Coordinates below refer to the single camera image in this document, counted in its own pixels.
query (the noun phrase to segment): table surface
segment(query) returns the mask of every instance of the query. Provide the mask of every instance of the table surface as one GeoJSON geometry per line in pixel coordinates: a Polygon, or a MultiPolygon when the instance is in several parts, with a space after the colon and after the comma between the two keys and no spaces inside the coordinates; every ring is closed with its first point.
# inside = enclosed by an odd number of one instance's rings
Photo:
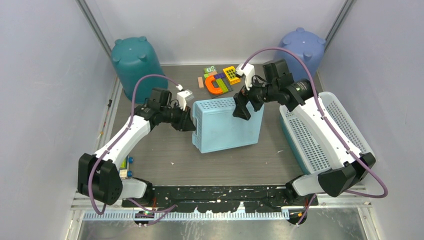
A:
{"type": "MultiPolygon", "coordinates": [[[[199,88],[198,77],[210,65],[163,66],[166,76],[193,92],[194,101],[211,99],[206,88],[199,88]]],[[[220,70],[228,65],[215,65],[220,70]]],[[[263,77],[262,67],[255,65],[256,74],[263,77]]],[[[319,92],[321,84],[315,77],[319,92]]],[[[233,97],[242,83],[232,85],[234,91],[219,96],[233,97]]],[[[177,92],[170,83],[173,96],[177,92]]],[[[122,91],[112,134],[127,121],[131,102],[122,91]]],[[[191,132],[179,132],[170,124],[156,126],[131,151],[134,163],[129,169],[133,177],[154,185],[264,185],[285,184],[302,174],[292,150],[283,134],[279,120],[279,104],[266,103],[260,127],[259,142],[254,145],[200,153],[192,144],[191,132]]]]}

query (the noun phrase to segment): green block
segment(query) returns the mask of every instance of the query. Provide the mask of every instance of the green block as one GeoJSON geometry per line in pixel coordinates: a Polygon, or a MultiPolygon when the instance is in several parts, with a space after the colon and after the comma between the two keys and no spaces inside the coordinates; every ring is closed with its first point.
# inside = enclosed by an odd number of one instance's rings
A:
{"type": "Polygon", "coordinates": [[[205,74],[212,73],[212,72],[215,72],[215,71],[216,71],[215,66],[210,66],[210,67],[203,68],[203,72],[205,74]]]}
{"type": "Polygon", "coordinates": [[[218,78],[215,80],[216,83],[218,84],[219,88],[222,90],[223,93],[227,93],[228,92],[228,88],[225,85],[224,81],[221,78],[218,78]]]}

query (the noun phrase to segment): black bracket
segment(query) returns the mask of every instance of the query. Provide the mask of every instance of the black bracket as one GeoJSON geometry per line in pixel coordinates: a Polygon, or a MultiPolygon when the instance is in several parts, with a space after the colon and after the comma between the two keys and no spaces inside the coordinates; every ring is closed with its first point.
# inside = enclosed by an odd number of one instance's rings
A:
{"type": "MultiPolygon", "coordinates": [[[[359,158],[369,168],[376,163],[376,158],[368,152],[359,158]]],[[[367,171],[358,161],[345,163],[345,167],[339,169],[329,169],[318,174],[318,182],[325,193],[332,197],[337,197],[347,189],[359,183],[367,175],[367,171]]]]}
{"type": "Polygon", "coordinates": [[[172,93],[163,88],[155,87],[151,91],[146,104],[137,106],[134,114],[150,122],[150,130],[160,123],[170,123],[181,132],[195,131],[196,127],[191,119],[191,108],[181,109],[176,103],[171,106],[172,93]]]}
{"type": "MultiPolygon", "coordinates": [[[[89,195],[89,176],[97,157],[84,153],[78,162],[78,185],[80,194],[89,195]]],[[[94,172],[92,192],[95,200],[113,205],[122,192],[122,181],[118,169],[111,160],[101,160],[94,172]]]]}
{"type": "Polygon", "coordinates": [[[294,82],[293,75],[284,59],[269,61],[263,64],[265,78],[258,75],[252,77],[252,86],[247,90],[243,86],[234,95],[235,110],[233,117],[249,120],[251,114],[246,107],[250,102],[255,112],[262,108],[264,103],[278,102],[293,111],[298,105],[304,105],[305,100],[313,97],[313,89],[309,80],[302,79],[294,82]]]}
{"type": "MultiPolygon", "coordinates": [[[[174,210],[179,213],[192,213],[196,208],[200,213],[208,210],[214,213],[235,212],[240,202],[243,202],[246,213],[273,213],[281,212],[281,207],[287,205],[303,207],[305,199],[313,195],[289,202],[284,191],[281,185],[155,186],[154,197],[158,208],[177,204],[174,210]]],[[[141,205],[152,206],[152,202],[147,204],[141,199],[135,200],[141,205]]],[[[124,200],[122,206],[132,208],[135,205],[124,200]]]]}

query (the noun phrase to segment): blue basket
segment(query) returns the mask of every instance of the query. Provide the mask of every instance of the blue basket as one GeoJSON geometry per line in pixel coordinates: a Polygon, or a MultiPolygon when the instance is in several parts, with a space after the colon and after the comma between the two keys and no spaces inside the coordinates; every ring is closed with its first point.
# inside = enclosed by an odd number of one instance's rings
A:
{"type": "MultiPolygon", "coordinates": [[[[373,153],[364,136],[349,116],[337,97],[331,92],[321,92],[319,97],[337,126],[362,153],[373,153]]],[[[304,174],[324,172],[330,169],[330,163],[321,146],[303,122],[286,106],[279,107],[282,131],[293,150],[294,156],[304,174]]]]}
{"type": "Polygon", "coordinates": [[[193,144],[202,154],[257,144],[264,107],[254,112],[249,102],[247,109],[251,118],[246,121],[233,116],[236,104],[232,97],[194,102],[196,131],[192,134],[193,144]]]}

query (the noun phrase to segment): wooden block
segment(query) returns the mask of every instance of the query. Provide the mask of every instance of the wooden block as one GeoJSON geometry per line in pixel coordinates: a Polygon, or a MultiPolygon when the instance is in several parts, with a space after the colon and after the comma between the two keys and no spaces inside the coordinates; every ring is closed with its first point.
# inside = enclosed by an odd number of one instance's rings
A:
{"type": "Polygon", "coordinates": [[[199,83],[199,88],[202,89],[204,87],[204,85],[203,85],[203,78],[201,76],[199,76],[197,78],[197,81],[199,83]]]}

